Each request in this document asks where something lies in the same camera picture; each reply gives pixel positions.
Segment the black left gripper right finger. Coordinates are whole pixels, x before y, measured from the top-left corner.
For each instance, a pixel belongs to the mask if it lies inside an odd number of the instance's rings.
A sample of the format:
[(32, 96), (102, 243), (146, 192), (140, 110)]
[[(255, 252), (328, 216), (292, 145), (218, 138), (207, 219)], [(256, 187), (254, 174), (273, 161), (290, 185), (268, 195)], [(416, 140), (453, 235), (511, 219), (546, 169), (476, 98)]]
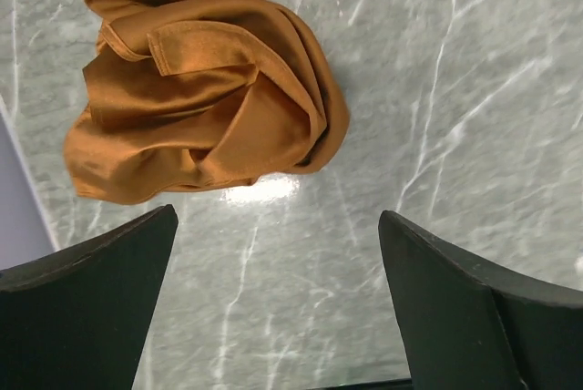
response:
[(393, 211), (378, 225), (415, 389), (579, 389), (582, 293), (514, 272)]

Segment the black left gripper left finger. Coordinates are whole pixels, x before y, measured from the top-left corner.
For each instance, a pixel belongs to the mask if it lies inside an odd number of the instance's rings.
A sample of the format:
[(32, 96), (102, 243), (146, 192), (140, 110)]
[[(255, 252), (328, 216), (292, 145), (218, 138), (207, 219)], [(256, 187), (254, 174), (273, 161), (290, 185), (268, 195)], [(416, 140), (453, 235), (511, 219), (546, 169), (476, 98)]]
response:
[(3, 270), (2, 388), (131, 388), (177, 228), (168, 204)]

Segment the orange cloth napkin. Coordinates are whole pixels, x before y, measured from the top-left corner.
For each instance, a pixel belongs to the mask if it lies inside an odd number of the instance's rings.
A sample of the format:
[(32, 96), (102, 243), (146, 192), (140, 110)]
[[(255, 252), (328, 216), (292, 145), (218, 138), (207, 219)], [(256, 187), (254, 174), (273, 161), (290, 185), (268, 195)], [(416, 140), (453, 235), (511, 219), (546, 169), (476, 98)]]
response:
[(102, 21), (87, 106), (65, 139), (78, 195), (164, 192), (308, 174), (349, 111), (312, 30), (268, 0), (84, 0)]

